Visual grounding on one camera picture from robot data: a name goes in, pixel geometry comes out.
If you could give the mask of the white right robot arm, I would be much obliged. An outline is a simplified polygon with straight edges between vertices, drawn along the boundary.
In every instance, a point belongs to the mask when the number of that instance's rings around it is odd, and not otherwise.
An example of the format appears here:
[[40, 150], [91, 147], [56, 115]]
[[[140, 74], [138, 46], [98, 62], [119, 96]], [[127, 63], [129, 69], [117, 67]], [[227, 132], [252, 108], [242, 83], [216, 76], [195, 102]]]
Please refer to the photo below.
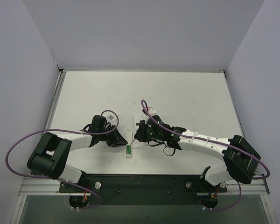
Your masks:
[[258, 166], [260, 155], [239, 135], [233, 138], [215, 138], [192, 132], [183, 127], [169, 126], [158, 115], [135, 122], [134, 138], [139, 142], [151, 141], [181, 151], [194, 151], [222, 161], [208, 166], [201, 176], [212, 186], [234, 179], [250, 184]]

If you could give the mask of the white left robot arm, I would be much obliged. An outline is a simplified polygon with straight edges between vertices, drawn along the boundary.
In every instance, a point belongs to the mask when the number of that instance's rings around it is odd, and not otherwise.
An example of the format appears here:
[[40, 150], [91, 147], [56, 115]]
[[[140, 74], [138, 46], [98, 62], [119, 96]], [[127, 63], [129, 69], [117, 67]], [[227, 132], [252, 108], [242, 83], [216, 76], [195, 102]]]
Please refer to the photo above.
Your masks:
[[76, 192], [86, 188], [85, 172], [67, 164], [69, 153], [80, 148], [92, 147], [100, 141], [109, 147], [125, 146], [128, 142], [111, 124], [110, 117], [95, 115], [81, 133], [54, 134], [46, 132], [28, 159], [27, 167], [36, 173], [70, 182]]

